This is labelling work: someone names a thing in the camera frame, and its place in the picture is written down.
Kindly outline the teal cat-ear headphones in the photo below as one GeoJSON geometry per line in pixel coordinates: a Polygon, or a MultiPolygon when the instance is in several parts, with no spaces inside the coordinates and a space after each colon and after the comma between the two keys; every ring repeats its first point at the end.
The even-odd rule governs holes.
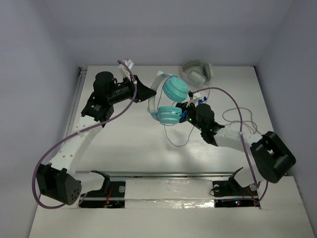
{"type": "Polygon", "coordinates": [[[155,95],[148,99],[148,112],[160,124],[171,126],[179,123],[182,110],[175,104],[186,100],[188,85],[179,77],[158,71],[151,85],[155,95]]]}

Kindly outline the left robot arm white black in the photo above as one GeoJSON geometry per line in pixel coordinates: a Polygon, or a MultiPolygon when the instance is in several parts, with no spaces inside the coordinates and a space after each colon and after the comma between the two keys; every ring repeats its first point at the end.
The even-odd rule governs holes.
{"type": "Polygon", "coordinates": [[[62,206],[76,203],[90,191],[106,195],[110,190],[109,176],[96,170],[79,174],[77,166],[95,136],[106,123],[115,120],[114,104],[125,100],[139,103],[155,95],[156,91],[141,83],[136,75],[127,74],[122,82],[117,82],[111,72],[97,73],[77,129],[60,142],[63,146],[47,164],[37,163],[32,187],[38,187],[41,196],[62,206]]]}

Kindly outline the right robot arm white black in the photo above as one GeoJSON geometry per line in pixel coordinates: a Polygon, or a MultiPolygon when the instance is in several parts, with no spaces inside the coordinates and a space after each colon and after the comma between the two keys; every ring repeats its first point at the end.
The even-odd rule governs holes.
{"type": "Polygon", "coordinates": [[[229,190],[241,194],[247,186],[262,181],[277,183],[296,164],[296,158],[281,138],[273,131],[265,134],[248,134],[228,129],[217,123],[214,111],[208,104],[177,103],[183,117],[200,131],[204,142],[225,147],[245,154],[248,167],[239,168],[229,177],[229,190]]]}

